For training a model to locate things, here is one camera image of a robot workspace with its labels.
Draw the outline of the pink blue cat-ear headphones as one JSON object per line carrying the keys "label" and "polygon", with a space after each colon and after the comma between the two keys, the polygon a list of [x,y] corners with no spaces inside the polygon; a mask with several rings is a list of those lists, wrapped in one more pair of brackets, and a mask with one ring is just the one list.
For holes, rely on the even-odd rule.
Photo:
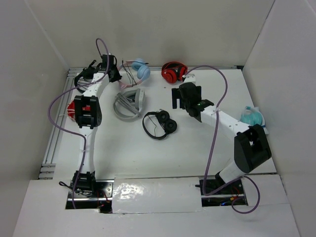
{"label": "pink blue cat-ear headphones", "polygon": [[[122,63],[118,66],[118,70],[120,71],[123,69],[130,81],[130,84],[126,84],[124,82],[121,82],[120,80],[118,81],[119,84],[119,89],[123,90],[126,88],[131,88],[134,86],[137,86],[147,80],[150,77],[151,70],[148,67],[148,63],[141,59],[141,58],[136,58],[134,60],[127,60],[123,61]],[[137,80],[135,79],[134,75],[131,73],[130,69],[133,69],[137,74]]]}

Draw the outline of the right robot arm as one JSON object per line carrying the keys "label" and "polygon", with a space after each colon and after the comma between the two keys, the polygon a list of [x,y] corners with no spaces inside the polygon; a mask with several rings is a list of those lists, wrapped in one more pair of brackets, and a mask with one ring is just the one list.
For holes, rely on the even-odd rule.
{"label": "right robot arm", "polygon": [[222,194],[232,189],[232,181],[250,173],[272,157],[264,128],[241,122],[218,109],[213,102],[202,99],[201,86],[184,83],[171,90],[172,108],[180,108],[201,123],[214,127],[214,136],[219,130],[234,142],[234,158],[215,175],[216,190]]}

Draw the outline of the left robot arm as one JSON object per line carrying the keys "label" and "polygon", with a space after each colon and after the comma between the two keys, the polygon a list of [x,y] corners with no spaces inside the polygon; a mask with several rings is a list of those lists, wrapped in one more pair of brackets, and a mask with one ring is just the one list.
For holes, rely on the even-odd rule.
{"label": "left robot arm", "polygon": [[92,197],[97,193],[93,153],[96,132],[102,122],[99,97],[109,83],[121,79],[116,57],[103,54],[101,59],[102,62],[96,67],[93,66],[96,60],[93,60],[75,77],[75,86],[81,95],[74,98],[74,118],[84,141],[80,144],[83,159],[74,174],[73,189],[86,197]]}

